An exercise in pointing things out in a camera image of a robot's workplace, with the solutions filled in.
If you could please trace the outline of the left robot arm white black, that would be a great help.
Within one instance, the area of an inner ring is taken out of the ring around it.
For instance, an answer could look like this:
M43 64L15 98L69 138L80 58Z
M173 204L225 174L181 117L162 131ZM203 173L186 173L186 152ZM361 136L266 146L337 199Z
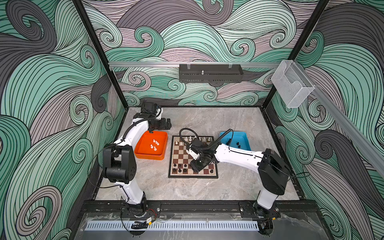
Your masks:
M121 138L103 149L102 175L105 179L119 187L125 195L124 202L131 206L141 206L146 196L135 179L137 163L134 150L143 134L147 131L169 130L171 120L162 117L162 109L154 114L137 113L131 125Z

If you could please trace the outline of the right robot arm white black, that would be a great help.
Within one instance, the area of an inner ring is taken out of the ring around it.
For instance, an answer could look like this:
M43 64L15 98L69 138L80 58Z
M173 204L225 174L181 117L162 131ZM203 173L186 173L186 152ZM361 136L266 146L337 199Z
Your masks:
M234 131L228 129L211 144L204 144L198 134L189 129L179 131L180 140L193 158L191 168L199 173L211 163L227 163L249 169L259 174L263 188L256 203L259 208L271 210L276 199L285 194L290 169L286 162L272 149L264 151L236 150L230 146Z

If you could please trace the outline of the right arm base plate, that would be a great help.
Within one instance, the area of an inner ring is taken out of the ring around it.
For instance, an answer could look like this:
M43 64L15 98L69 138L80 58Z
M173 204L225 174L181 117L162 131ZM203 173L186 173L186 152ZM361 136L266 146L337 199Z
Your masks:
M276 211L276 208L266 210L259 206L256 201L240 201L239 208L242 218L268 220L281 217L280 212Z

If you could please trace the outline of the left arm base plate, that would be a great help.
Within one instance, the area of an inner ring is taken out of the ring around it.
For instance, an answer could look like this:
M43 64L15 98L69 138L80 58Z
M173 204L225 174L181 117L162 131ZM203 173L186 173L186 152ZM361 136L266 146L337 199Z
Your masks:
M129 205L123 204L121 215L123 218L144 219L149 217L157 218L161 211L161 202L149 201L145 204Z

